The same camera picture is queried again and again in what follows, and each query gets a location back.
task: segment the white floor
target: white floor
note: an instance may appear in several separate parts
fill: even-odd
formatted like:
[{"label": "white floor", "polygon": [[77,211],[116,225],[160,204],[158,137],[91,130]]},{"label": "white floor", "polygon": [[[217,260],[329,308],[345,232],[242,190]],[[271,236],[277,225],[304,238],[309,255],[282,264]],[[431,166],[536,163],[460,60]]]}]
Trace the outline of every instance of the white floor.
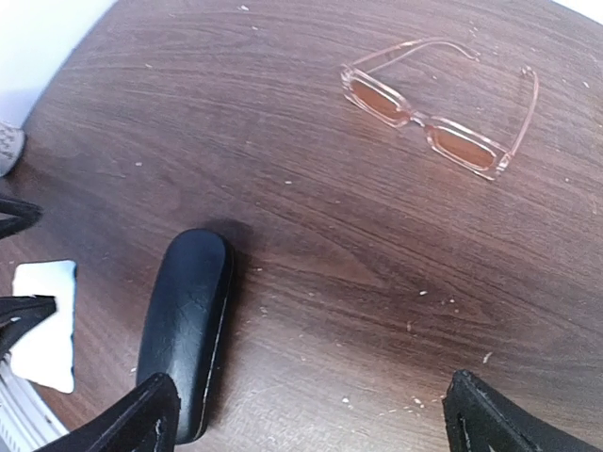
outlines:
[{"label": "white floor", "polygon": [[[117,0],[0,0],[0,121],[22,126],[54,74]],[[603,0],[553,0],[603,24]]]}]

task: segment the wooden table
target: wooden table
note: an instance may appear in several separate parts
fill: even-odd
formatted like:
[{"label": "wooden table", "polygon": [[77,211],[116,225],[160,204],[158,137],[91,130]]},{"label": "wooden table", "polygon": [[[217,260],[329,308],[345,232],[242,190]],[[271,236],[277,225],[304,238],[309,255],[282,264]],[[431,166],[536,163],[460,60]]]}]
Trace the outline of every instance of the wooden table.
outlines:
[{"label": "wooden table", "polygon": [[[179,450],[443,451],[459,368],[603,447],[603,28],[537,0],[242,1],[122,0],[0,183],[46,209],[2,243],[5,292],[18,263],[79,264],[76,391],[42,391],[58,415],[133,387],[163,252],[205,225],[246,274],[213,427]],[[438,35],[484,55],[484,78],[423,66],[458,84],[442,102],[491,108],[469,122],[515,130],[498,61],[542,78],[494,183],[342,96],[340,63]]]}]

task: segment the sunglasses frame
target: sunglasses frame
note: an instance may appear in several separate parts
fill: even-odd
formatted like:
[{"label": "sunglasses frame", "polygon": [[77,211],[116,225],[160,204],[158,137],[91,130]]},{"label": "sunglasses frame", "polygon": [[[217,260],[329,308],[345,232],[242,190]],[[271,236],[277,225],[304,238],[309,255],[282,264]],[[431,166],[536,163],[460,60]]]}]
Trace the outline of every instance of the sunglasses frame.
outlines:
[{"label": "sunglasses frame", "polygon": [[[530,67],[525,67],[522,69],[522,74],[524,76],[529,76],[532,79],[532,98],[530,107],[528,109],[528,114],[523,121],[519,134],[513,142],[513,145],[511,147],[506,147],[488,137],[462,126],[457,122],[450,121],[439,116],[427,115],[415,110],[403,95],[372,76],[372,74],[378,70],[409,57],[414,52],[431,45],[451,47],[462,53],[465,57],[474,61],[479,61],[479,53],[458,42],[445,40],[442,38],[412,40],[382,50],[381,52],[370,54],[354,61],[349,65],[344,65],[341,72],[344,94],[346,98],[353,104],[359,106],[367,113],[378,118],[391,127],[401,128],[409,122],[414,122],[423,128],[427,141],[432,149],[454,163],[461,165],[462,167],[473,171],[475,174],[492,181],[509,166],[509,163],[516,154],[517,149],[524,138],[524,135],[528,131],[528,127],[530,126],[534,109],[538,101],[538,91],[540,87],[538,74]],[[399,118],[389,118],[385,116],[377,109],[367,104],[354,92],[354,88],[352,86],[354,83],[360,83],[364,85],[365,88],[374,90],[377,94],[396,107],[396,113],[405,114],[401,115]],[[485,153],[490,154],[492,156],[492,163],[487,167],[480,166],[448,151],[445,146],[443,146],[441,143],[438,143],[438,134],[440,134],[440,131],[454,137],[454,139],[460,138],[470,143],[472,147],[477,147],[483,150]]]}]

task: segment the paper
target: paper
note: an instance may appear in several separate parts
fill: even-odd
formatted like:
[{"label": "paper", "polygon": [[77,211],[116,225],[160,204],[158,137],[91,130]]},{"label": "paper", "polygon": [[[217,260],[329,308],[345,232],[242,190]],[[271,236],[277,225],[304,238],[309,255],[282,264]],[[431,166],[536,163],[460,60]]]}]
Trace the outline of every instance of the paper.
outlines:
[{"label": "paper", "polygon": [[14,296],[55,297],[57,312],[28,331],[10,350],[10,368],[23,379],[72,393],[75,262],[21,264],[12,282]]}]

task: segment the sunglasses temple arm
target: sunglasses temple arm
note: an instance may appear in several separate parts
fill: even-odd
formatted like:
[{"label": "sunglasses temple arm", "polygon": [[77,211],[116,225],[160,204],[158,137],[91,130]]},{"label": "sunglasses temple arm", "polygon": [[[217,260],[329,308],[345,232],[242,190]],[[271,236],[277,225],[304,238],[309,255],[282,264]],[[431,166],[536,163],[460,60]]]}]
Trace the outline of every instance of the sunglasses temple arm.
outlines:
[{"label": "sunglasses temple arm", "polygon": [[531,96],[530,108],[528,109],[528,114],[526,115],[526,118],[524,119],[524,123],[521,126],[521,130],[519,131],[519,134],[517,135],[517,138],[515,139],[515,142],[513,143],[513,146],[511,148],[511,152],[510,152],[511,156],[515,155],[515,153],[517,152],[517,149],[519,148],[519,146],[521,145],[521,142],[524,139],[526,132],[528,131],[528,127],[530,126],[531,118],[532,118],[532,116],[534,116],[534,109],[536,108],[536,103],[538,102],[538,91],[540,89],[540,80],[538,79],[538,74],[530,66],[523,68],[521,70],[521,73],[524,76],[531,77],[532,82],[533,82],[533,92],[532,92],[532,96]]},{"label": "sunglasses temple arm", "polygon": [[443,38],[427,38],[425,40],[411,40],[409,42],[403,42],[402,44],[394,45],[388,49],[381,50],[380,52],[375,52],[374,54],[370,54],[354,61],[351,66],[358,68],[365,73],[374,73],[379,69],[383,69],[390,64],[409,57],[414,52],[430,45],[446,45],[461,52],[469,59],[479,60],[479,53],[458,42],[445,40]]}]

